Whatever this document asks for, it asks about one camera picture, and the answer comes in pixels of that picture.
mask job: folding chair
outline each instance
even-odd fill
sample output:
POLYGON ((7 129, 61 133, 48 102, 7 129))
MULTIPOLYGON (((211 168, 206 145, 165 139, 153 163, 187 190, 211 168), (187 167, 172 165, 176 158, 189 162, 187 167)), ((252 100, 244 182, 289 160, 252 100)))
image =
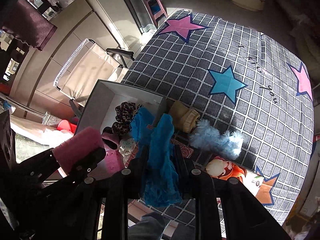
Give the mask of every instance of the folding chair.
POLYGON ((104 50, 93 40, 85 39, 62 67, 53 82, 53 86, 70 98, 69 103, 73 111, 76 116, 80 117, 81 112, 75 103, 85 106, 98 79, 121 82, 128 71, 124 57, 134 60, 132 51, 123 49, 104 50), (59 84, 59 80, 64 76, 73 60, 89 41, 93 43, 91 48, 79 60, 66 81, 63 84, 59 84), (123 65, 108 53, 118 54, 123 65))

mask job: cardboard box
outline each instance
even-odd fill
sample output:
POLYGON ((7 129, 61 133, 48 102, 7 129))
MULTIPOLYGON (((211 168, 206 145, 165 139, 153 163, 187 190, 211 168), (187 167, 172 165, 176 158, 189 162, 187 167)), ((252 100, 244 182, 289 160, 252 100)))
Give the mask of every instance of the cardboard box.
POLYGON ((81 114, 76 133, 91 126, 102 130, 116 122, 116 106, 122 102, 134 102, 143 106, 155 116, 155 127, 166 110, 164 96, 143 88, 126 84, 98 80, 81 114))

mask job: pink star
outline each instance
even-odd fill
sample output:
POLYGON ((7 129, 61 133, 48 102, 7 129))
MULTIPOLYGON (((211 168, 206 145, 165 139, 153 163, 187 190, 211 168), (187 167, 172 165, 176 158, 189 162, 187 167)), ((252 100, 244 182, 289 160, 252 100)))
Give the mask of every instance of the pink star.
POLYGON ((300 64, 299 69, 294 68, 289 63, 287 63, 287 65, 291 68, 292 72, 294 73, 294 75, 297 77, 297 80, 298 80, 296 96, 308 95, 309 98, 311 99, 311 102, 313 102, 310 80, 302 62, 300 64))
POLYGON ((176 33, 185 43, 189 42, 189 38, 192 31, 209 28, 207 26, 202 26, 199 24, 192 23, 192 13, 186 15, 178 20, 167 20, 168 25, 158 35, 163 33, 176 33))

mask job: star print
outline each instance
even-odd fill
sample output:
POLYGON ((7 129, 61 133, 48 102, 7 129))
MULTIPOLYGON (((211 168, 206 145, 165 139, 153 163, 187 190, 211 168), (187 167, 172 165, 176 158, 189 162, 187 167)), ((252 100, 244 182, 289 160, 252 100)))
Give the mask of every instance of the star print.
POLYGON ((167 26, 162 31, 160 31, 158 35, 163 33, 175 33, 185 43, 189 42, 192 31, 209 28, 207 26, 192 23, 192 13, 180 19, 167 20, 165 23, 167 24, 167 26))
POLYGON ((237 91, 247 85, 235 78, 231 65, 224 72, 209 70, 209 73, 215 81, 210 94, 225 94, 236 105, 237 91))
MULTIPOLYGON (((256 168, 256 173, 260 176, 263 176, 260 169, 256 168)), ((280 176, 280 173, 271 177, 270 179, 263 179, 263 182, 259 188, 258 193, 256 194, 256 198, 259 200, 259 202, 264 206, 271 206, 274 205, 273 197, 271 195, 271 191, 274 188, 276 181, 278 177, 280 176)))
POLYGON ((291 71, 294 73, 294 75, 297 77, 297 80, 298 80, 296 96, 308 95, 309 98, 311 99, 311 102, 313 102, 310 79, 303 66, 303 63, 301 62, 299 69, 296 69, 295 67, 291 66, 289 63, 287 63, 287 65, 290 67, 291 71))

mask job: table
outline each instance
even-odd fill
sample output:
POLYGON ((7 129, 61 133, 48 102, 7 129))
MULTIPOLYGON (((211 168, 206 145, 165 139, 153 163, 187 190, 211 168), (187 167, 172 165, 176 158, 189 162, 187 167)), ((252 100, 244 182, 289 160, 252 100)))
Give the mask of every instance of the table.
MULTIPOLYGON (((261 32, 180 10, 144 47, 122 83, 180 100, 220 132, 241 131, 235 163, 263 174, 270 198, 262 204, 280 224, 285 221, 307 172, 313 138, 311 87, 299 58, 261 32), (218 73, 232 73, 238 86, 223 90, 218 73)), ((176 137, 188 144, 186 134, 176 137)), ((191 158, 202 167, 207 156, 195 149, 191 158)), ((152 209, 195 225, 194 200, 152 209)), ((225 235, 220 205, 219 213, 225 235)))

